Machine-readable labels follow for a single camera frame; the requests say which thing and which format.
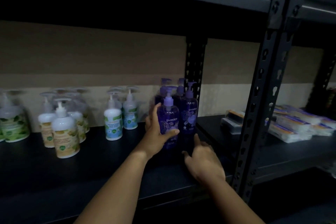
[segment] purple guardian bottle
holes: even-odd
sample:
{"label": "purple guardian bottle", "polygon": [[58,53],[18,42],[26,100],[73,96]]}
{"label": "purple guardian bottle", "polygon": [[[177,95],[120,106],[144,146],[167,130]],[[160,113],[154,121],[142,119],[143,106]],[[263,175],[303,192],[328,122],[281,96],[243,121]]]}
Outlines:
{"label": "purple guardian bottle", "polygon": [[174,105],[179,107],[180,104],[180,98],[183,97],[184,93],[184,78],[179,78],[178,80],[178,88],[176,90],[176,93],[172,96],[174,99]]}
{"label": "purple guardian bottle", "polygon": [[190,135],[195,133],[198,101],[194,98],[194,94],[191,90],[191,87],[194,83],[196,82],[188,82],[189,89],[186,91],[185,96],[180,98],[179,129],[183,135]]}
{"label": "purple guardian bottle", "polygon": [[160,93],[155,95],[154,97],[154,104],[158,104],[158,103],[162,103],[163,104],[163,100],[166,96],[166,86],[168,85],[168,83],[171,82],[171,79],[169,78],[161,78],[161,88],[160,88]]}
{"label": "purple guardian bottle", "polygon": [[[179,109],[174,106],[174,100],[171,97],[172,89],[176,86],[166,87],[167,96],[163,100],[163,105],[157,109],[157,117],[159,118],[160,132],[165,134],[171,129],[179,128]],[[163,149],[172,149],[177,145],[177,135],[169,138]]]}

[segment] person's left hand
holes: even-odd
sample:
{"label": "person's left hand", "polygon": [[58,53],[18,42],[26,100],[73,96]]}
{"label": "person's left hand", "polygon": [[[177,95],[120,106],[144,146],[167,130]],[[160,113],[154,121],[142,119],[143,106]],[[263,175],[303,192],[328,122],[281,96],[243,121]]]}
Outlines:
{"label": "person's left hand", "polygon": [[147,160],[157,154],[169,138],[176,136],[180,132],[178,129],[172,129],[167,131],[164,135],[160,133],[160,125],[157,114],[158,107],[160,105],[161,103],[158,103],[154,106],[151,119],[149,116],[146,118],[146,134],[133,150],[133,152],[145,153]]}

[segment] person's right hand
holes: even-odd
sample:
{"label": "person's right hand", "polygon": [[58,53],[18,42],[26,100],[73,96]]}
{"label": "person's right hand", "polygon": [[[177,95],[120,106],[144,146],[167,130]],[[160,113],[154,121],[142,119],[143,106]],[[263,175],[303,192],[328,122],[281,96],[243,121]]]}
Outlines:
{"label": "person's right hand", "polygon": [[184,162],[191,175],[201,184],[211,183],[213,179],[225,179],[224,169],[212,147],[201,142],[198,135],[194,136],[195,147],[190,157],[183,151]]}

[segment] stack of tissue packs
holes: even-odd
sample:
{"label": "stack of tissue packs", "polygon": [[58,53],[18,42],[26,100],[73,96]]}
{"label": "stack of tissue packs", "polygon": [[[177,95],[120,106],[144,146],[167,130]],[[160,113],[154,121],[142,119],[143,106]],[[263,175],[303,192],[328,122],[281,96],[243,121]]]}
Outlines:
{"label": "stack of tissue packs", "polygon": [[268,132],[286,143],[331,136],[336,129],[336,121],[290,105],[276,106],[272,120]]}

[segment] white wall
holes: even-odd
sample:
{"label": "white wall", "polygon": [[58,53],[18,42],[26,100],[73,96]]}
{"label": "white wall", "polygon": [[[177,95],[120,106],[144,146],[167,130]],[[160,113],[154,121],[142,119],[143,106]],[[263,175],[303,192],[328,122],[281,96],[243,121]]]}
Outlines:
{"label": "white wall", "polygon": [[[244,110],[259,44],[209,39],[205,52],[199,115]],[[304,106],[322,56],[321,49],[293,47],[277,103]],[[39,93],[52,87],[86,86],[90,125],[103,125],[110,86],[137,85],[144,116],[160,78],[184,76],[186,40],[139,32],[0,21],[0,88],[20,89],[34,131]]]}

